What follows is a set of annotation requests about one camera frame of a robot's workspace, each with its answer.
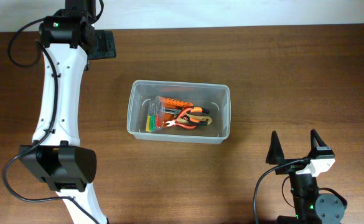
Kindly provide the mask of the clear screwdriver set case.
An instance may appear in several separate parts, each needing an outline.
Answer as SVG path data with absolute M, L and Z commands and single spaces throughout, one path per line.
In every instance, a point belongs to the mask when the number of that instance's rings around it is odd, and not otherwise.
M 161 96 L 156 96 L 149 101 L 146 121 L 146 132 L 153 133 L 159 131 L 164 126 L 166 103 Z

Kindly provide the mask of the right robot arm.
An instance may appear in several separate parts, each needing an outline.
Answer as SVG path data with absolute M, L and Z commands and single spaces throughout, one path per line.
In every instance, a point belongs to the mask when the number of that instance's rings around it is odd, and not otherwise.
M 347 209 L 347 201 L 335 190 L 320 188 L 317 177 L 335 163 L 335 154 L 316 130 L 310 131 L 311 149 L 300 159 L 286 159 L 277 132 L 271 134 L 266 163 L 275 165 L 277 175 L 287 175 L 291 185 L 294 217 L 278 216 L 276 223 L 339 224 Z

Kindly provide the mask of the red black small pliers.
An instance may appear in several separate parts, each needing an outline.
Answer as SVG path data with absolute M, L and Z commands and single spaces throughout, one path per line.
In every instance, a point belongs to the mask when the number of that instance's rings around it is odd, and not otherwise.
M 182 110 L 175 119 L 171 120 L 171 121 L 166 121 L 164 126 L 166 128 L 169 128 L 171 126 L 180 126 L 182 128 L 185 129 L 195 129 L 197 126 L 196 125 L 192 125 L 192 124 L 185 124 L 185 123 L 181 123 L 180 120 L 183 120 L 183 116 L 186 115 L 189 111 L 191 111 L 192 108 L 186 108 L 184 110 Z

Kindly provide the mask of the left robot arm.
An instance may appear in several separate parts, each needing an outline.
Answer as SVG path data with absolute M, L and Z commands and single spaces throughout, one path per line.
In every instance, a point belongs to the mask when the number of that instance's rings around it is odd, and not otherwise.
M 78 106 L 82 76 L 89 61 L 114 58 L 109 31 L 95 30 L 101 17 L 96 1 L 66 1 L 52 16 L 37 20 L 38 58 L 45 75 L 39 122 L 32 144 L 21 146 L 16 159 L 56 192 L 74 223 L 108 223 L 99 206 L 93 180 L 96 154 L 80 147 Z

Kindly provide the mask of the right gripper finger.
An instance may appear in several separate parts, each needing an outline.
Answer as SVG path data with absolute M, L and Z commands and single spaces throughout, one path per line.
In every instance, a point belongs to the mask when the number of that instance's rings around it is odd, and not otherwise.
M 315 129 L 310 131 L 311 150 L 308 154 L 310 158 L 324 157 L 328 154 L 328 145 L 324 143 Z
M 283 164 L 285 162 L 284 153 L 276 131 L 271 133 L 271 142 L 266 156 L 267 164 Z

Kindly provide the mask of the orange socket rail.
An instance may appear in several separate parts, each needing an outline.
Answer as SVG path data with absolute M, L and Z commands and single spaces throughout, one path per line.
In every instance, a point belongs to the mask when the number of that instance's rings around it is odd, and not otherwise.
M 166 108 L 170 108 L 170 109 L 188 108 L 188 107 L 191 107 L 194 105 L 191 102 L 180 101 L 180 100 L 176 100 L 176 99 L 172 99 L 172 98 L 164 98 L 164 100 L 165 100 Z

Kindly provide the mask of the orange black needle-nose pliers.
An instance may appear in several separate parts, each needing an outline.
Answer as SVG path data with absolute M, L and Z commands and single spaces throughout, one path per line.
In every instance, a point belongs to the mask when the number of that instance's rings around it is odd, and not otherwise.
M 210 114 L 209 110 L 198 107 L 198 106 L 191 106 L 188 108 L 192 108 L 192 110 L 189 111 L 187 114 L 192 114 L 192 115 L 197 115 L 197 116 L 208 116 L 208 114 Z M 165 114 L 171 114 L 174 116 L 174 119 L 175 119 L 181 111 L 182 111 L 181 109 L 168 109 L 167 108 L 167 109 L 165 109 Z

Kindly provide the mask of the orange scraper wooden handle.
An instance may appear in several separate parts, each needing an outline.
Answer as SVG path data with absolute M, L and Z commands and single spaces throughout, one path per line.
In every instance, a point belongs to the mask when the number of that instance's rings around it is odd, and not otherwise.
M 212 118 L 209 116 L 197 116 L 192 114 L 186 114 L 180 120 L 181 123 L 192 124 L 196 126 L 208 126 L 212 123 Z

